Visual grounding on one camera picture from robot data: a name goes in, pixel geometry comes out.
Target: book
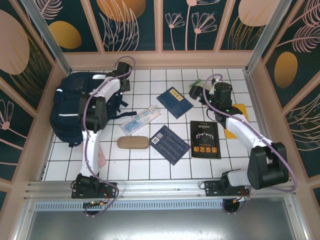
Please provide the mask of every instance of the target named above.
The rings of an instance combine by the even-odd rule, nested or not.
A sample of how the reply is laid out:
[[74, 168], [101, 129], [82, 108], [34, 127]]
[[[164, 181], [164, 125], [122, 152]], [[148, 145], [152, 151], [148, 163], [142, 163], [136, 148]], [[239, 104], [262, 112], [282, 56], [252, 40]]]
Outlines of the book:
[[194, 107], [174, 87], [169, 88], [156, 99], [158, 99], [176, 119]]
[[191, 156], [200, 159], [220, 159], [218, 124], [213, 121], [191, 121]]
[[166, 125], [150, 138], [150, 145], [172, 165], [175, 165], [190, 149], [190, 146]]

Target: orange circle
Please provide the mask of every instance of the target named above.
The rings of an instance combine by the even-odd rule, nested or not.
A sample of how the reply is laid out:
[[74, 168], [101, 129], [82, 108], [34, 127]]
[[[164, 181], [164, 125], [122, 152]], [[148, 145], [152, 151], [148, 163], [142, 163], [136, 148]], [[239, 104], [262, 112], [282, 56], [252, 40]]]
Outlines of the orange circle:
[[136, 18], [140, 17], [146, 9], [146, 0], [96, 0], [96, 2], [109, 19], [117, 22], [128, 22], [131, 19], [130, 9]]
[[295, 79], [298, 71], [298, 60], [289, 52], [283, 52], [276, 60], [274, 67], [274, 80], [279, 88], [287, 88]]

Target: pink flower drawing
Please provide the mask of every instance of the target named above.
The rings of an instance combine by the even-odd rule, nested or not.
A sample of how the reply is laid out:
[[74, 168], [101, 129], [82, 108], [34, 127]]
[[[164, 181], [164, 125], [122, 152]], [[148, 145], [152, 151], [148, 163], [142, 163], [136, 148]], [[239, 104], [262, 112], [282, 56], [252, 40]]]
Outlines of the pink flower drawing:
[[[27, 138], [26, 136], [14, 131], [10, 128], [10, 121], [11, 121], [13, 113], [14, 113], [14, 107], [15, 107], [15, 105], [12, 102], [8, 101], [5, 104], [5, 101], [3, 99], [0, 99], [0, 131], [11, 131], [14, 134], [26, 139]], [[23, 150], [23, 147], [15, 145], [12, 142], [8, 142], [4, 139], [0, 138], [0, 142], [7, 144], [13, 148]], [[7, 163], [7, 162], [0, 162], [0, 164], [17, 165], [16, 163]]]
[[216, 19], [214, 13], [203, 13], [199, 18], [199, 12], [193, 13], [192, 25], [195, 33], [194, 50], [197, 50], [197, 37], [198, 34], [210, 33], [217, 30], [217, 25], [214, 24]]
[[183, 17], [181, 16], [181, 13], [179, 14], [173, 13], [172, 15], [170, 13], [167, 13], [165, 15], [165, 20], [170, 28], [172, 47], [173, 47], [173, 50], [175, 51], [176, 48], [174, 44], [172, 29], [183, 27], [185, 25], [185, 21], [183, 21]]
[[189, 16], [190, 16], [190, 8], [197, 5], [210, 5], [217, 4], [220, 0], [186, 0], [188, 4], [188, 11], [186, 14], [186, 26], [185, 26], [185, 50], [188, 50], [188, 25], [189, 25]]

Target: grid floor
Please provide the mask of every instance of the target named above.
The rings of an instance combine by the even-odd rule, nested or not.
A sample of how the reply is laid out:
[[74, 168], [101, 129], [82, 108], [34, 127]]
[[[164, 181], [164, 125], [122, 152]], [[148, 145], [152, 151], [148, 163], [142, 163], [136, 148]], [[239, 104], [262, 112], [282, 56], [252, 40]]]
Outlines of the grid floor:
[[[123, 100], [129, 105], [122, 107], [122, 112], [139, 112], [150, 105], [157, 105], [161, 108], [162, 115], [135, 132], [133, 136], [150, 138], [166, 125], [190, 145], [190, 121], [210, 120], [206, 115], [207, 107], [189, 97], [189, 86], [198, 79], [207, 79], [213, 73], [222, 74], [224, 81], [232, 85], [232, 102], [245, 105], [250, 123], [259, 130], [242, 69], [145, 69], [135, 70], [130, 75], [131, 91], [123, 93]], [[157, 96], [171, 87], [175, 87], [194, 105], [194, 108], [178, 120], [157, 100]], [[153, 147], [144, 150], [119, 149], [117, 140], [124, 136], [119, 125], [128, 118], [131, 116], [111, 120], [103, 130], [100, 146], [107, 161], [106, 165], [100, 168], [99, 175], [103, 179], [117, 181], [219, 178], [223, 172], [248, 166], [247, 150], [239, 140], [226, 139], [220, 124], [218, 134], [221, 159], [193, 158], [189, 151], [173, 166]], [[42, 180], [73, 181], [80, 172], [81, 164], [80, 147], [70, 148], [67, 143], [55, 137]]]

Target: robotic arm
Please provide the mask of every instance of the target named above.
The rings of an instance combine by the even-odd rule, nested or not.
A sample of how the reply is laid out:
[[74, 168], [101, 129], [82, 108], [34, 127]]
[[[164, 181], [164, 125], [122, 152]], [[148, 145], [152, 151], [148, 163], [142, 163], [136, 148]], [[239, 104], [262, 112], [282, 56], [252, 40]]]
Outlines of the robotic arm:
[[[189, 95], [195, 100], [200, 98], [199, 102], [207, 106], [203, 92], [204, 89], [201, 86], [193, 86]], [[222, 188], [225, 192], [238, 186], [252, 186], [258, 190], [286, 183], [289, 180], [288, 169], [267, 145], [246, 126], [250, 124], [243, 113], [232, 106], [231, 93], [232, 86], [230, 84], [215, 79], [212, 80], [211, 91], [205, 90], [206, 98], [213, 107], [242, 120], [238, 121], [214, 112], [217, 122], [232, 132], [250, 153], [247, 169], [232, 170], [222, 174], [220, 180]], [[281, 142], [274, 143], [261, 134], [260, 137], [272, 145], [287, 162], [286, 147]]]
[[[97, 175], [99, 173], [98, 168], [98, 154], [99, 154], [99, 142], [103, 129], [107, 125], [107, 109], [106, 103], [114, 94], [122, 94], [121, 92], [130, 91], [129, 80], [127, 76], [114, 78], [128, 73], [131, 66], [125, 62], [119, 62], [117, 69], [107, 74], [96, 74], [93, 76], [92, 81], [97, 79], [104, 79], [100, 86], [103, 86], [98, 93], [92, 91], [89, 94], [82, 94], [79, 103], [78, 122], [82, 125], [83, 142], [87, 143], [86, 149], [82, 153], [82, 165], [80, 174], [76, 177], [75, 184], [72, 188], [72, 198], [96, 198], [99, 192], [108, 192], [108, 196], [114, 195], [114, 192], [109, 192], [109, 188], [104, 183], [101, 183], [88, 169], [85, 154], [88, 159], [88, 165], [92, 172]], [[93, 94], [94, 97], [89, 102], [86, 110], [85, 125], [89, 132], [88, 134], [83, 127], [84, 113], [87, 101]]]

